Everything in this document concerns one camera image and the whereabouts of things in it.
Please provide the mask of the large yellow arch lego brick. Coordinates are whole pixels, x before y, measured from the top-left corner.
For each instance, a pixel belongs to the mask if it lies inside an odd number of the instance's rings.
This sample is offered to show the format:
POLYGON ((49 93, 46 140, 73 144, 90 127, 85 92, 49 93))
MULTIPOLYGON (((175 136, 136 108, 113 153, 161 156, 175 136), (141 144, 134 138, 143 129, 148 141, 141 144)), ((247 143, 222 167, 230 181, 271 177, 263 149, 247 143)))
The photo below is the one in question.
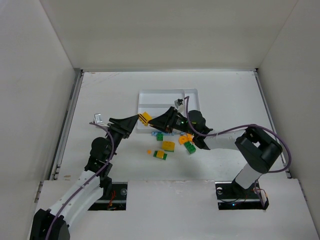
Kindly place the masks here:
POLYGON ((147 112, 139 113, 138 119, 144 126, 148 126, 149 122, 153 119, 147 112))

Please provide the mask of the orange lego pieces cluster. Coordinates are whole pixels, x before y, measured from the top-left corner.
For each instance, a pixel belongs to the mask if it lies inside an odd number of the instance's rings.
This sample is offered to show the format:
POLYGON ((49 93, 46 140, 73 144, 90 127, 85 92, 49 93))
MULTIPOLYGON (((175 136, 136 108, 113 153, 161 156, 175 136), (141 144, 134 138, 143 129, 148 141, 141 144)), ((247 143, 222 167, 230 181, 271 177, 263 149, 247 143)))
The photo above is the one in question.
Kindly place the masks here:
POLYGON ((192 134, 186 133, 184 136, 188 139, 189 142, 193 141, 194 136, 192 134))

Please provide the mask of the yellow 2x3 lego brick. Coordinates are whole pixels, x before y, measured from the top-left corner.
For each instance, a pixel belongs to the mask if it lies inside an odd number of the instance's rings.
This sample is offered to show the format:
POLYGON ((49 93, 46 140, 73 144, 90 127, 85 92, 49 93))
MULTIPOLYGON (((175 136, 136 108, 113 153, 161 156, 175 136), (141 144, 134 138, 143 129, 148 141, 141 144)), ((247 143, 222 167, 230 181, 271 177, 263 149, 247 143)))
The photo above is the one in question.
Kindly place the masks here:
POLYGON ((175 151, 175 143, 173 141, 163 141, 161 148, 165 152, 174 152, 175 151))

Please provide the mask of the green 2x4 lego brick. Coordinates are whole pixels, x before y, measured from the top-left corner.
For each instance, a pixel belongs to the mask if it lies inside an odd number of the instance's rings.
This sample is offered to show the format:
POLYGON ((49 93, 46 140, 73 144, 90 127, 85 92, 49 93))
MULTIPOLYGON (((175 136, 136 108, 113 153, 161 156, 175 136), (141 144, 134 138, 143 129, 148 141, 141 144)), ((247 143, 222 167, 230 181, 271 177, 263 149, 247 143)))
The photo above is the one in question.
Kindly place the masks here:
POLYGON ((183 145, 190 155, 196 152, 196 147, 190 141, 185 142, 183 145))

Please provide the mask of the green L-shaped lego brick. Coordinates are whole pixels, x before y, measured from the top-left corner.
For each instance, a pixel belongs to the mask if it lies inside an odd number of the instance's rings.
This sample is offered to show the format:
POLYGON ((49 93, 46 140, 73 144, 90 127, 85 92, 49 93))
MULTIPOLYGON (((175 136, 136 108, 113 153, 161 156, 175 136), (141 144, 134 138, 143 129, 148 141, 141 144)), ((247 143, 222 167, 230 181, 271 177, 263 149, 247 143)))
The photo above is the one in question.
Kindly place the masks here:
POLYGON ((157 141, 163 141, 163 139, 164 139, 164 135, 163 135, 162 133, 158 133, 158 134, 156 135, 156 140, 157 140, 157 141))

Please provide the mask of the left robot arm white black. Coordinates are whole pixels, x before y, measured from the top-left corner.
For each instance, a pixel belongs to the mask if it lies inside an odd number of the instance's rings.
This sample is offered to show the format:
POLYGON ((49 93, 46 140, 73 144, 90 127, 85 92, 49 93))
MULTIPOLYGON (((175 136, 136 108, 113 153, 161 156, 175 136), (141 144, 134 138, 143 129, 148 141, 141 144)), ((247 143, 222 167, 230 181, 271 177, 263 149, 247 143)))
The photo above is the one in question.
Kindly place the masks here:
POLYGON ((69 240, 71 229, 80 217, 103 195, 110 192, 112 179, 108 176, 117 147, 132 133, 138 115, 123 119, 110 118, 104 137, 91 143, 89 158, 74 185, 51 207, 39 209, 33 217, 31 240, 69 240))

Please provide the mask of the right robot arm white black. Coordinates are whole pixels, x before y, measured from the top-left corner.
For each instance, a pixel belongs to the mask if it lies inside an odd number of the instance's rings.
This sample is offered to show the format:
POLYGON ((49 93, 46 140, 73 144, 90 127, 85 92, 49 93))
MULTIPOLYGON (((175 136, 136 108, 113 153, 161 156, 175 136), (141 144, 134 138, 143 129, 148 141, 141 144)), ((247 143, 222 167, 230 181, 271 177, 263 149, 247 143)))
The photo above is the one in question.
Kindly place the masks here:
POLYGON ((206 119, 198 110, 191 110, 188 116, 184 117, 177 109, 170 107, 164 114, 151 119, 148 124, 165 133, 178 130, 191 134, 192 142, 199 149, 239 151, 246 165, 230 184, 238 195, 247 191, 256 180, 268 173, 283 151, 276 140, 255 125, 226 133, 215 132, 206 126, 206 119))

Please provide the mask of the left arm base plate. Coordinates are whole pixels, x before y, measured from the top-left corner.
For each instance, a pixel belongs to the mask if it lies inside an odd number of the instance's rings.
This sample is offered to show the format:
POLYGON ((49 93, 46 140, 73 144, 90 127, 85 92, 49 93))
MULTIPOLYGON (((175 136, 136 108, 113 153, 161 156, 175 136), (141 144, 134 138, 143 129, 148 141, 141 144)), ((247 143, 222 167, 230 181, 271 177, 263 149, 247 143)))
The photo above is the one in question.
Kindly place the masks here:
POLYGON ((111 189, 99 198, 89 211, 125 211, 127 208, 128 183, 113 182, 111 189))

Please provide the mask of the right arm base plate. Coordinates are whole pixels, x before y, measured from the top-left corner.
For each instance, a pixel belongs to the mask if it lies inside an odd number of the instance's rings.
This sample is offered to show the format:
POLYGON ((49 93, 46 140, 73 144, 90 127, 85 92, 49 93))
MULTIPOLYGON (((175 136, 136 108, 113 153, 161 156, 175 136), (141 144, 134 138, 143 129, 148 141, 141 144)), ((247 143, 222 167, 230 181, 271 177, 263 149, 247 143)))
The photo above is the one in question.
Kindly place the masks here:
POLYGON ((215 183, 217 206, 219 210, 266 210, 269 198, 256 180, 248 189, 236 182, 218 181, 215 183))

